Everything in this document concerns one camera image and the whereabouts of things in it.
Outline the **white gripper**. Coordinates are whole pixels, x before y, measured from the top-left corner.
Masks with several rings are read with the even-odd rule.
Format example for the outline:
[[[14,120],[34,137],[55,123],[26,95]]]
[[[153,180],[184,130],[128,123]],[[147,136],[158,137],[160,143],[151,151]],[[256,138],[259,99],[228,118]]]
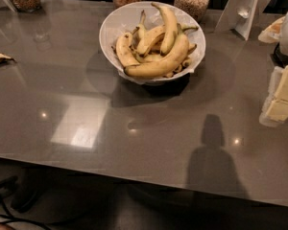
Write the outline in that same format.
[[[258,40],[264,43],[279,42],[280,29],[284,19],[285,17],[282,16],[270,24],[259,34]],[[282,76],[275,92],[275,97],[279,100],[288,102],[288,65],[282,71]]]

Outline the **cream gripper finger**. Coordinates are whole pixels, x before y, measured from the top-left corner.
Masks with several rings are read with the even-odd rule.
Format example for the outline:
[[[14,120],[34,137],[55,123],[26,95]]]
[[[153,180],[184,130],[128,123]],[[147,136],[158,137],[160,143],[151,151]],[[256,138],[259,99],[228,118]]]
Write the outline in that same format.
[[[288,119],[288,103],[278,100],[266,100],[261,114],[259,123],[266,127],[278,127]]]

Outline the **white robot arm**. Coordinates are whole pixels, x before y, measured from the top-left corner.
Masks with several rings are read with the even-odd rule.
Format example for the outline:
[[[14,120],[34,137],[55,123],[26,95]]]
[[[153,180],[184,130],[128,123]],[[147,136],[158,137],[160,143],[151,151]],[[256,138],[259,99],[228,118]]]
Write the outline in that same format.
[[[276,42],[282,55],[288,57],[288,12],[269,25],[258,36],[265,43]],[[277,127],[288,119],[288,62],[276,66],[271,74],[268,96],[262,106],[259,122],[266,127]]]

